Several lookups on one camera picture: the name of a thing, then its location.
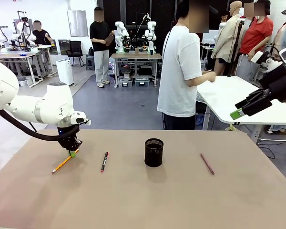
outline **desk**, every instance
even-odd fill
[[[52,70],[52,73],[54,73],[52,61],[51,61],[51,58],[50,58],[50,47],[52,47],[52,45],[39,45],[37,48],[38,48],[39,50],[41,50],[42,54],[43,54],[43,50],[45,50],[45,49],[47,50],[48,58],[49,58],[50,65],[51,65],[51,70]],[[48,72],[50,72],[50,70],[49,70],[49,65],[46,64],[45,67],[46,67],[46,69],[48,70]]]
[[[135,53],[115,53],[110,58],[113,58],[115,60],[115,86],[114,88],[118,87],[118,74],[119,74],[119,65],[123,62],[134,62],[134,76],[138,76],[138,63],[146,63],[151,62],[153,65],[153,76],[149,76],[149,78],[153,79],[153,84],[155,87],[157,87],[157,65],[158,60],[161,59],[161,55],[158,53],[155,53],[154,55],[149,54],[135,54]],[[138,61],[138,59],[149,59],[149,61]]]
[[[40,81],[38,82],[35,81],[34,72],[32,69],[32,65],[30,63],[30,57],[34,57],[36,56],[36,54],[37,54],[36,52],[23,52],[23,51],[0,52],[0,59],[7,59],[7,61],[0,61],[0,62],[19,62],[19,63],[26,62],[29,65],[30,73],[31,73],[32,80],[33,80],[33,84],[31,84],[29,87],[34,87],[42,81],[42,79],[40,79]],[[19,65],[16,64],[15,66],[16,66],[18,75],[21,76],[21,70],[19,68]]]
[[[286,104],[278,100],[272,101],[272,106],[249,117],[243,116],[233,120],[230,113],[236,111],[235,104],[244,100],[250,93],[258,88],[247,81],[237,77],[217,76],[214,83],[205,82],[197,87],[198,92],[207,104],[203,130],[207,130],[210,110],[218,119],[227,124],[255,125],[251,139],[258,141],[263,125],[286,125]]]
[[[81,130],[78,137],[77,156],[54,175],[67,152],[34,138],[0,171],[0,227],[286,229],[286,178],[242,132]],[[158,168],[144,164],[152,137],[164,142]]]

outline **robotic end effector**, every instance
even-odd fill
[[[267,70],[259,80],[261,89],[251,93],[245,100],[236,104],[237,111],[230,114],[235,120],[244,115],[252,116],[272,106],[271,101],[277,99],[286,102],[286,49],[279,52],[283,62],[272,60],[269,51],[258,52],[251,61],[261,64]]]

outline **white t-shirt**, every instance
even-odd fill
[[[174,26],[163,57],[157,110],[174,117],[195,115],[197,87],[187,86],[185,80],[201,75],[198,35],[185,26]]]

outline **man in black shirt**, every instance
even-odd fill
[[[51,45],[51,42],[53,41],[49,33],[41,29],[40,21],[34,21],[33,34],[36,37],[36,44]]]
[[[103,9],[96,7],[94,9],[95,22],[90,26],[90,39],[94,51],[94,64],[97,86],[102,88],[104,84],[109,84],[107,75],[109,71],[109,50],[105,39],[109,36],[109,26],[103,21]]]

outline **brown pencil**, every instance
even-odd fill
[[[208,166],[210,172],[211,172],[213,175],[215,175],[215,172],[212,170],[210,164],[207,162],[207,160],[205,159],[204,155],[201,153],[200,156],[201,156],[202,160],[205,162],[206,166]]]

